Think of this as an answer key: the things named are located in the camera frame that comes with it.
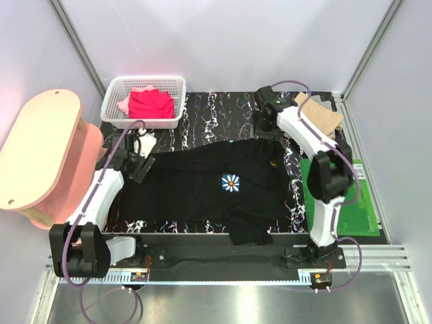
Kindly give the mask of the pink tiered shelf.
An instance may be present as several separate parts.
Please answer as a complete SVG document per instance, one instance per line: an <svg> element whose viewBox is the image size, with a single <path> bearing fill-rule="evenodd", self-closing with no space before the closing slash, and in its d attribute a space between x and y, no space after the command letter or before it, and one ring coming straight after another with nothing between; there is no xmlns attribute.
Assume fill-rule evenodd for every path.
<svg viewBox="0 0 432 324"><path fill-rule="evenodd" d="M48 230L78 208L106 150L74 92L53 89L21 109L1 148L1 210Z"/></svg>

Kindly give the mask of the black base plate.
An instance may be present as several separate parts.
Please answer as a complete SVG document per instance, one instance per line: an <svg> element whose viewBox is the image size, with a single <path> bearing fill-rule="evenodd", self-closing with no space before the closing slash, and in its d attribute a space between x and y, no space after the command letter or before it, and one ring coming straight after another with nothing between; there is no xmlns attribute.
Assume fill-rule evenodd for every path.
<svg viewBox="0 0 432 324"><path fill-rule="evenodd" d="M296 281L299 271L346 268L340 247L321 259L308 257L308 234L273 234L272 242L235 245L227 234L135 234L136 252L115 264L150 280L211 282Z"/></svg>

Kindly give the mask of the green cutting mat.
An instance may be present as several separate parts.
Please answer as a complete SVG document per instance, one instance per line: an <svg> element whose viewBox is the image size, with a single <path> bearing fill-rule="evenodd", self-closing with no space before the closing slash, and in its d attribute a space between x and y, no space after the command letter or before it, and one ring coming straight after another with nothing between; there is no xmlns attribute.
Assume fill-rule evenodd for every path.
<svg viewBox="0 0 432 324"><path fill-rule="evenodd" d="M360 196L355 203L345 205L341 208L337 221L337 234L338 236L379 237L377 217L373 208L362 161L360 159L353 159L352 162L360 181ZM306 185L310 168L311 162L308 159L301 159L300 169L302 172L308 230L312 229L315 210L313 196Z"/></svg>

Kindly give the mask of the pink t-shirt in basket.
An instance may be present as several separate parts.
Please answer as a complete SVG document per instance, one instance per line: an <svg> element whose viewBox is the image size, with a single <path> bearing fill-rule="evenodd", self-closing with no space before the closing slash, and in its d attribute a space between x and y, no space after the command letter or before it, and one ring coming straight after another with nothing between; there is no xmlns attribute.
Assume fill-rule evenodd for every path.
<svg viewBox="0 0 432 324"><path fill-rule="evenodd" d="M132 87L131 92L129 93L129 95L122 101L119 101L117 103L117 106L119 107L119 109L125 113L126 115L129 115L129 102L130 102L130 95L133 92L144 92L144 91L152 91L155 90L156 88L152 85L148 85L145 86L144 88L139 88L139 87Z"/></svg>

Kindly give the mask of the red t-shirt in basket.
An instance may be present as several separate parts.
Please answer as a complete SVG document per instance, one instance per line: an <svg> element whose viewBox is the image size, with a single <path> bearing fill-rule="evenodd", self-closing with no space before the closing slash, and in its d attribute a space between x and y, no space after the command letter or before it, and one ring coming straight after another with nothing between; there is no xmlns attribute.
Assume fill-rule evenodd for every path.
<svg viewBox="0 0 432 324"><path fill-rule="evenodd" d="M172 119L175 117L174 101L168 92L159 89L133 92L130 95L130 119Z"/></svg>

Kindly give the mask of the white plastic basket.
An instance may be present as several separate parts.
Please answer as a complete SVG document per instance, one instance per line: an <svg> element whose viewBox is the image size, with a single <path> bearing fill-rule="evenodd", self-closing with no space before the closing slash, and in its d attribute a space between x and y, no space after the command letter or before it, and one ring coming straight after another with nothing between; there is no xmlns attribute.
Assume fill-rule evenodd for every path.
<svg viewBox="0 0 432 324"><path fill-rule="evenodd" d="M180 76L123 76L112 79L101 107L101 120L125 129L141 119L146 128L175 129L186 102Z"/></svg>

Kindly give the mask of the black daisy t-shirt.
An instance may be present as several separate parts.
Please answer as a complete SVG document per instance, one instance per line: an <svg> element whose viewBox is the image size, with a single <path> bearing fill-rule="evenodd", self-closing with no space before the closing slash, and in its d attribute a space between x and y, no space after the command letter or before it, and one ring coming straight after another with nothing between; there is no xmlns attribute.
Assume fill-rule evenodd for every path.
<svg viewBox="0 0 432 324"><path fill-rule="evenodd" d="M280 142L214 142L153 157L143 181L126 180L111 205L116 222L217 221L235 245L273 243L290 183Z"/></svg>

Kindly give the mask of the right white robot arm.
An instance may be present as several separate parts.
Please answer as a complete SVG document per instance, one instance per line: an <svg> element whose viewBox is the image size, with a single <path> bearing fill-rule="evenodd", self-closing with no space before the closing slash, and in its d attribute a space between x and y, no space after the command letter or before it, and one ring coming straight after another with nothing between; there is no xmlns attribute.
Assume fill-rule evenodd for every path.
<svg viewBox="0 0 432 324"><path fill-rule="evenodd" d="M358 178L352 166L352 150L328 138L302 112L294 100L281 99L272 92L254 93L258 107L254 130L276 129L288 134L310 161L307 187L315 201L310 242L298 253L298 262L313 267L328 263L338 247L337 221L346 194Z"/></svg>

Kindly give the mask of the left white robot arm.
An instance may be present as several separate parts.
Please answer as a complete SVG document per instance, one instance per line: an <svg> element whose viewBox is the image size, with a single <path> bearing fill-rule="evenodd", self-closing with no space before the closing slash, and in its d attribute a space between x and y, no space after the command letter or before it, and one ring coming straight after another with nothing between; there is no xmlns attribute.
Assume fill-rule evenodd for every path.
<svg viewBox="0 0 432 324"><path fill-rule="evenodd" d="M103 157L96 165L92 183L82 202L65 223L49 230L53 269L58 277L103 278L110 266L124 260L139 267L146 258L144 248L130 236L106 239L101 230L109 209L126 180L141 183L153 166L151 149Z"/></svg>

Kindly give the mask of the beige folded t-shirt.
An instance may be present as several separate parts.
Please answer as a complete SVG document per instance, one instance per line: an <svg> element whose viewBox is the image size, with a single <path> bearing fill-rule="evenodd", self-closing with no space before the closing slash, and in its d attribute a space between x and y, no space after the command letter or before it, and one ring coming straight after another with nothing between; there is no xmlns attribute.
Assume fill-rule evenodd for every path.
<svg viewBox="0 0 432 324"><path fill-rule="evenodd" d="M335 132L342 129L344 116L341 113L324 108L312 99L309 99L302 107L302 117L298 117L298 108L295 108L294 110L294 117L297 122L301 123L303 117L306 117L311 124L331 140L335 140Z"/></svg>

